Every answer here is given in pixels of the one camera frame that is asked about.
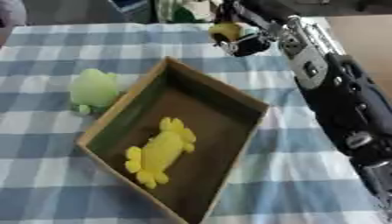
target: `cardboard box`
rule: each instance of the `cardboard box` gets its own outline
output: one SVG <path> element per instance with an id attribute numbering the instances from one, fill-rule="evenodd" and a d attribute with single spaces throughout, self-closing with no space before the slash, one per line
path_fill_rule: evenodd
<path id="1" fill-rule="evenodd" d="M 166 58 L 143 76 L 78 140 L 78 145 L 125 184 L 153 201 L 178 223 L 200 223 L 212 211 L 245 143 L 267 105 L 218 80 Z M 124 168 L 125 151 L 143 147 L 161 118 L 178 117 L 197 137 L 154 190 Z"/>

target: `green stuffed toy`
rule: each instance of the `green stuffed toy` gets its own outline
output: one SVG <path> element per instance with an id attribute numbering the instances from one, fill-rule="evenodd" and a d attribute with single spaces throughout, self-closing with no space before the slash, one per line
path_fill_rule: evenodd
<path id="1" fill-rule="evenodd" d="M 69 86 L 73 110 L 83 115 L 105 111 L 119 95 L 114 73 L 86 69 Z"/>

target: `checkered tablecloth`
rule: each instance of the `checkered tablecloth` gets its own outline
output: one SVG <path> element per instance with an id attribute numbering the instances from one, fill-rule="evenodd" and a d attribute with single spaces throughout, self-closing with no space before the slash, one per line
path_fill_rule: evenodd
<path id="1" fill-rule="evenodd" d="M 161 223 L 162 214 L 74 145 L 92 118 L 68 110 L 85 68 L 126 88 L 164 56 L 271 105 L 206 223 L 381 223 L 347 159 L 317 125 L 281 53 L 213 47 L 208 24 L 16 28 L 0 51 L 0 223 Z"/>

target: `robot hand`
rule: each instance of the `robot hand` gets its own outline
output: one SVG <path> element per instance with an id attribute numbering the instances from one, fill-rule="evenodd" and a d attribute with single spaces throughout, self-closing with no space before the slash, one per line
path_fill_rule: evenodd
<path id="1" fill-rule="evenodd" d="M 392 217 L 391 104 L 326 31 L 299 16 L 286 17 L 288 12 L 265 10 L 252 0 L 228 0 L 209 33 L 237 57 L 266 51 L 277 41 L 318 123 Z"/>

